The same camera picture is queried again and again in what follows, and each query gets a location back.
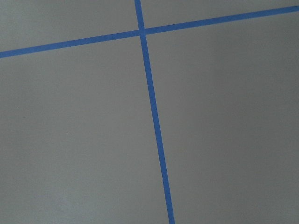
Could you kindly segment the long blue tape strip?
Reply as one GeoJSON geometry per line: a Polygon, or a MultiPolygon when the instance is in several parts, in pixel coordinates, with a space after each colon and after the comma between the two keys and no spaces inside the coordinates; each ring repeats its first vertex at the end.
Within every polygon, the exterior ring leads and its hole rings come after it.
{"type": "Polygon", "coordinates": [[[145,30],[143,13],[142,13],[142,4],[141,4],[141,1],[139,1],[139,0],[135,0],[134,4],[135,4],[135,12],[136,12],[136,18],[137,18],[137,23],[138,23],[140,42],[141,42],[144,69],[145,69],[145,74],[146,74],[147,88],[148,88],[148,93],[149,93],[151,114],[152,114],[155,138],[156,138],[156,143],[157,143],[157,152],[158,152],[159,165],[160,165],[161,176],[162,176],[167,216],[168,216],[169,223],[174,224],[175,217],[174,217],[174,212],[173,212],[167,164],[166,164],[165,154],[164,154],[163,138],[162,138],[161,127],[160,127],[160,122],[159,122],[159,115],[158,115],[157,102],[156,102],[156,96],[155,96],[155,88],[154,88],[154,82],[153,82],[153,77],[152,77],[152,70],[151,70],[151,64],[150,64],[150,56],[149,56],[149,49],[148,49],[148,43],[147,43],[147,37],[146,37],[146,30],[145,30]]]}

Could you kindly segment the crossing blue tape strip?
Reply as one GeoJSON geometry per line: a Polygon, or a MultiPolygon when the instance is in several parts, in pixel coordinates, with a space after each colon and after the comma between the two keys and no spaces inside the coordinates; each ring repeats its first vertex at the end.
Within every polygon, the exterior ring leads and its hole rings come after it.
{"type": "Polygon", "coordinates": [[[188,28],[203,27],[208,25],[226,23],[231,21],[241,21],[247,19],[274,16],[279,14],[296,13],[298,11],[299,11],[299,6],[296,5],[296,6],[281,7],[275,9],[268,9],[268,10],[255,11],[255,12],[242,13],[242,14],[234,14],[228,16],[221,16],[221,17],[215,17],[209,19],[188,21],[188,22],[147,28],[145,27],[144,24],[142,5],[139,2],[137,6],[135,6],[135,12],[136,12],[136,18],[138,24],[137,30],[130,30],[130,31],[107,34],[107,35],[99,35],[99,36],[64,41],[64,42],[56,42],[56,43],[32,46],[32,47],[21,48],[21,49],[7,50],[7,51],[2,51],[0,53],[0,57],[7,58],[7,57],[13,57],[19,55],[27,55],[27,54],[37,53],[37,52],[64,49],[64,48],[94,44],[99,42],[127,39],[127,38],[137,37],[141,35],[151,35],[151,34],[158,34],[158,33],[170,32],[175,30],[182,30],[188,28]]]}

